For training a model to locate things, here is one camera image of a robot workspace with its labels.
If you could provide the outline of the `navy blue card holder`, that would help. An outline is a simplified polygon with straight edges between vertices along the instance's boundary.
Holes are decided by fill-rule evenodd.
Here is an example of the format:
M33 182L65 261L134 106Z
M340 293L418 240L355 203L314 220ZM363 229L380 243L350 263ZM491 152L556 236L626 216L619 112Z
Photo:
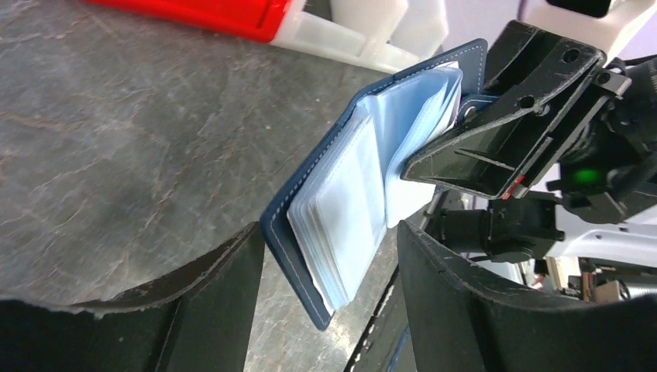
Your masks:
M361 88L260 218L264 239L319 330L356 296L386 232L429 203L406 160L483 96L475 39Z

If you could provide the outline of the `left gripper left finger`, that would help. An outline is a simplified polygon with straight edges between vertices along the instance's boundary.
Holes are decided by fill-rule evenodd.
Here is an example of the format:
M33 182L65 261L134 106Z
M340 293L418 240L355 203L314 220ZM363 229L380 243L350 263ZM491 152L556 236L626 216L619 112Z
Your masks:
M263 268L252 222L216 249L108 301L1 296L3 371L241 371Z

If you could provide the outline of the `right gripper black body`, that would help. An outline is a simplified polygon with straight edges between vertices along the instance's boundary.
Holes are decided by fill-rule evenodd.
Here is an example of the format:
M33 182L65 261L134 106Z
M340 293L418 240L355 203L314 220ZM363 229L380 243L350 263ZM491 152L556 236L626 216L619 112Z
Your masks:
M616 58L599 79L620 76L628 89L589 121L547 184L585 222L620 223L656 204L656 58Z

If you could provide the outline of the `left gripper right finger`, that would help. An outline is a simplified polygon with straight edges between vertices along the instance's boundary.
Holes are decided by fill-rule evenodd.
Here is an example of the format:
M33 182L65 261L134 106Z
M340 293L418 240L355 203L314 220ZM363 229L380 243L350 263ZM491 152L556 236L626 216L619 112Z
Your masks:
M351 371L387 371L411 341L417 371L654 371L656 297L608 304L547 294L455 253L416 225L397 229L399 335L364 336Z

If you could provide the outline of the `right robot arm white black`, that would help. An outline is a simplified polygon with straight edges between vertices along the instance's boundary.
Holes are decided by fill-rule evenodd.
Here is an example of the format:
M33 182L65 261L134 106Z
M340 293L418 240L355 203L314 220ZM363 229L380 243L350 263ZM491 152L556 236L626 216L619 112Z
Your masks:
M586 257L655 266L656 58L512 21L488 53L491 104L405 164L406 181L485 198L433 212L426 231L495 261Z

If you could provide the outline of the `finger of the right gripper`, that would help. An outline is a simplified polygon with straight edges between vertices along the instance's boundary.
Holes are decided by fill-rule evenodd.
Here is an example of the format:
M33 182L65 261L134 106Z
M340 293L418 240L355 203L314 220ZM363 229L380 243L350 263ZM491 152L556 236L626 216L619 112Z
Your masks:
M488 199L522 197L578 140L604 103L602 50L509 22L487 56L496 101L410 157L402 178Z

